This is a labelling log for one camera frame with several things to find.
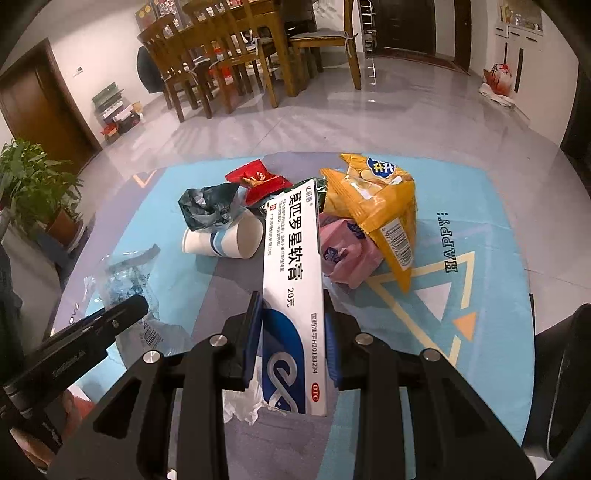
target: orange triangle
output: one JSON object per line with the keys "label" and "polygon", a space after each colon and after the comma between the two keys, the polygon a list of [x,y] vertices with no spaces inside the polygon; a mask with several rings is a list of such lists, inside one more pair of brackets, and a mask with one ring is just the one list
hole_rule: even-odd
{"label": "orange triangle", "polygon": [[453,321],[453,324],[462,332],[464,337],[472,341],[474,327],[476,326],[476,312],[469,313]]}

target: paper cup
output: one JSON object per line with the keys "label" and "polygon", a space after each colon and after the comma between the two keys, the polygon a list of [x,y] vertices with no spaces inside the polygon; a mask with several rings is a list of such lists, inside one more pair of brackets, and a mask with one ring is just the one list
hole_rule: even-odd
{"label": "paper cup", "polygon": [[250,210],[245,210],[227,230],[192,232],[187,228],[181,248],[186,254],[208,257],[250,258],[261,244],[263,226]]}

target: red candy wrapper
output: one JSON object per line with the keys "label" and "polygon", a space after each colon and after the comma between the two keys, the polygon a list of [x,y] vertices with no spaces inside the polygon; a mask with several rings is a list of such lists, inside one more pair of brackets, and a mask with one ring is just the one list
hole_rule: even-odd
{"label": "red candy wrapper", "polygon": [[239,183],[248,189],[244,204],[254,205],[277,190],[286,189],[293,184],[280,175],[273,175],[262,164],[261,159],[251,161],[226,175],[226,180]]}

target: white wall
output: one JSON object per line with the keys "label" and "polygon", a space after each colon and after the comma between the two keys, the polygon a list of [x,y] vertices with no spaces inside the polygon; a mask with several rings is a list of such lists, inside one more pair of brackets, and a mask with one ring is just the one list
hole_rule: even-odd
{"label": "white wall", "polygon": [[[363,52],[363,38],[361,34],[361,15],[359,14],[359,0],[353,2],[353,34],[359,34],[355,38],[355,48]],[[318,28],[331,28],[341,31],[345,27],[344,16],[345,2],[343,0],[318,0],[314,4],[314,16]]]}
{"label": "white wall", "polygon": [[0,115],[0,149],[5,143],[10,143],[12,140],[12,132],[8,128],[4,117]]}
{"label": "white wall", "polygon": [[[23,33],[2,70],[48,37],[76,105],[96,138],[103,141],[92,102],[103,88],[116,82],[130,102],[143,105],[161,95],[147,92],[136,68],[141,44],[135,12],[143,4],[142,0],[52,0]],[[84,72],[74,77],[78,67]],[[6,130],[2,118],[0,141]]]}
{"label": "white wall", "polygon": [[456,54],[456,14],[453,0],[435,0],[436,52]]}
{"label": "white wall", "polygon": [[487,70],[492,68],[495,64],[495,27],[497,21],[500,19],[499,13],[499,1],[498,0],[486,0],[486,13],[487,13],[487,25],[488,35],[486,37],[486,61],[485,67]]}

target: metal rack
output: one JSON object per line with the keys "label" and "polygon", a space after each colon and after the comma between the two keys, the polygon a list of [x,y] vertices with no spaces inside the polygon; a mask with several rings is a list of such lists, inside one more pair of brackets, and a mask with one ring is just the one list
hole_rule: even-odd
{"label": "metal rack", "polygon": [[361,0],[359,7],[361,9],[361,28],[363,30],[363,46],[365,53],[373,53],[376,46],[375,41],[375,12],[372,0]]}

